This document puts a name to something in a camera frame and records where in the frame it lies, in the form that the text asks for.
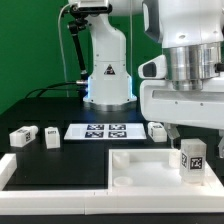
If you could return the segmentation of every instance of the white block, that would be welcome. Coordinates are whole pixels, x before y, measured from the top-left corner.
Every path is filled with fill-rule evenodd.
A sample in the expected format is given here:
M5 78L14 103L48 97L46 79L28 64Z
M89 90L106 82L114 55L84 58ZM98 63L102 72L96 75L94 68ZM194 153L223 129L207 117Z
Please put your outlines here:
M45 141L47 149L60 148L60 135L58 128L45 128Z
M9 135L10 145L13 147L23 147L36 139L38 128L36 126L24 126Z
M0 160L0 191L3 190L16 168L16 154L5 154Z
M128 152L114 152L113 166L117 169L128 168L130 164L130 155Z
M180 175L188 183L203 183L206 144L200 139L181 140Z
M149 122L148 134L154 142L166 142L167 133L161 123Z

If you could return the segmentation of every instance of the table surface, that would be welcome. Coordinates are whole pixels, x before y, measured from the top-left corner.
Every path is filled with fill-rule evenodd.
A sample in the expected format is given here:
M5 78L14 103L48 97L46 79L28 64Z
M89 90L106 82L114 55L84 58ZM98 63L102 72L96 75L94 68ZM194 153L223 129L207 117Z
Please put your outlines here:
M65 141L71 123L143 123L135 109L102 112L84 108L78 98L30 98L18 101L0 116L2 154L17 155L18 168L4 190L56 190L107 188L108 150L114 148L169 148L146 140ZM22 126L39 127L37 138L23 148L10 147L9 133ZM44 128L58 127L61 148L47 150ZM195 129L200 136L216 136L214 130ZM186 134L185 128L179 130ZM121 214L97 216L1 216L0 223L223 223L223 214Z

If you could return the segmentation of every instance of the cube with marker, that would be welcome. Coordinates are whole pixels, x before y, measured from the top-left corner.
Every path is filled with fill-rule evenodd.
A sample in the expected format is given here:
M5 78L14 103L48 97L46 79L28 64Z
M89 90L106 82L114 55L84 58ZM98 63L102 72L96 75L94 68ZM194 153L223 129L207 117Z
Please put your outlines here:
M60 135L58 128L45 128L45 140L47 149L60 148Z
M36 134L38 132L38 127L36 126L23 126L20 129L12 132L9 135L10 146L12 147L24 147L34 139L36 139Z
M205 176L206 144L200 139L181 140L180 175L191 184L202 184Z

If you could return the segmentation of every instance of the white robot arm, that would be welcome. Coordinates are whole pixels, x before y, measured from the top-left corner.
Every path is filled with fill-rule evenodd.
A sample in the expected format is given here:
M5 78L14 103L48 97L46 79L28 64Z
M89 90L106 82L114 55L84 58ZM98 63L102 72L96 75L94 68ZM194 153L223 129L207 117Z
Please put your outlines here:
M88 79L88 94L84 103L88 107L103 111L122 110L135 105L132 94L132 78L126 71L126 38L112 27L108 14L100 14L112 5L112 15L129 15L141 12L139 0L93 0L74 1L72 10L92 11L88 21L93 44L93 73Z
M164 53L139 67L141 77L148 79L140 87L143 116L223 130L224 76L217 69L223 41L222 1L144 0L143 7L146 33L162 43ZM157 26L150 27L151 12Z

